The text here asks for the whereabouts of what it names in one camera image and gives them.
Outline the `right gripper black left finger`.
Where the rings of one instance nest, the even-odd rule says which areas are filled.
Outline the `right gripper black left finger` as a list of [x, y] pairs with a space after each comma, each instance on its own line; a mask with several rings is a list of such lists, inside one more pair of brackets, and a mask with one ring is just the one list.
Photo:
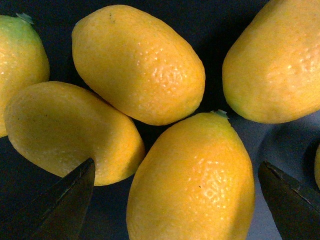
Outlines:
[[77, 240], [92, 198], [95, 163], [89, 158], [0, 223], [2, 240]]

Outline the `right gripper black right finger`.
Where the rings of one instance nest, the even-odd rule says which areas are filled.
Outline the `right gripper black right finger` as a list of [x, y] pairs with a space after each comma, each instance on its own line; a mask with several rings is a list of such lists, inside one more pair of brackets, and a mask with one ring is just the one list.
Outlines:
[[320, 193], [263, 161], [258, 169], [263, 197], [283, 240], [320, 238]]

